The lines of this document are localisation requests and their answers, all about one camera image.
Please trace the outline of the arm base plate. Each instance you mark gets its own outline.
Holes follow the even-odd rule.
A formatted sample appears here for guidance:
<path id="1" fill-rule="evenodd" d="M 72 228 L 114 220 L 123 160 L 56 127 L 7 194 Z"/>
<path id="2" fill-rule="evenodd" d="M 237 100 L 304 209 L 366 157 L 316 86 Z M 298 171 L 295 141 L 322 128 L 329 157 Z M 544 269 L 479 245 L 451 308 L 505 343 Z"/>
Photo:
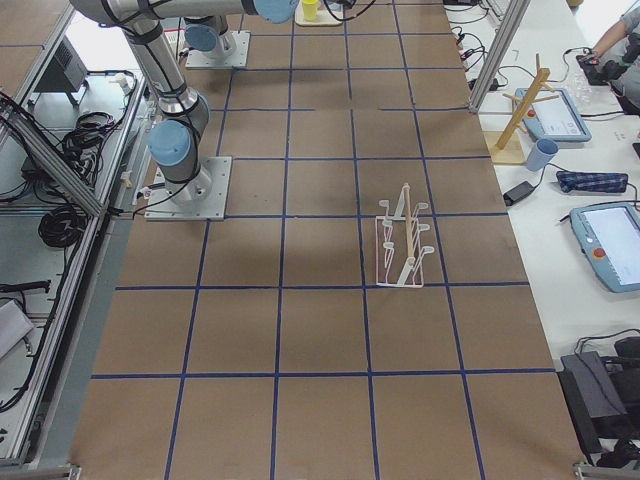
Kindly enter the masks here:
<path id="1" fill-rule="evenodd" d="M 249 31 L 228 30 L 219 35 L 215 30 L 199 29 L 192 25 L 185 31 L 185 39 L 191 48 L 186 61 L 187 69 L 244 69 L 247 65 Z"/>
<path id="2" fill-rule="evenodd" d="M 166 183 L 159 167 L 156 182 L 163 186 L 154 189 L 149 198 L 151 206 L 144 210 L 149 221 L 221 221 L 225 217 L 232 158 L 202 157 L 198 175 L 186 185 Z"/>

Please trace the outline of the person's forearm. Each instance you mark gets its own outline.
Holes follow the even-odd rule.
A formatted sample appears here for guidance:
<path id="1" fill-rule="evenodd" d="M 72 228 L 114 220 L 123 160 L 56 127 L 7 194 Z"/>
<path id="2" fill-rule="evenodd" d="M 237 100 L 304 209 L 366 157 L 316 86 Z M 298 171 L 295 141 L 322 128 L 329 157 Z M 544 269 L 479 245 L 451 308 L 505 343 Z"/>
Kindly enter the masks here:
<path id="1" fill-rule="evenodd" d="M 639 25 L 639 9 L 635 8 L 624 15 L 612 25 L 592 48 L 592 52 L 601 57 L 616 43 L 627 37 Z"/>

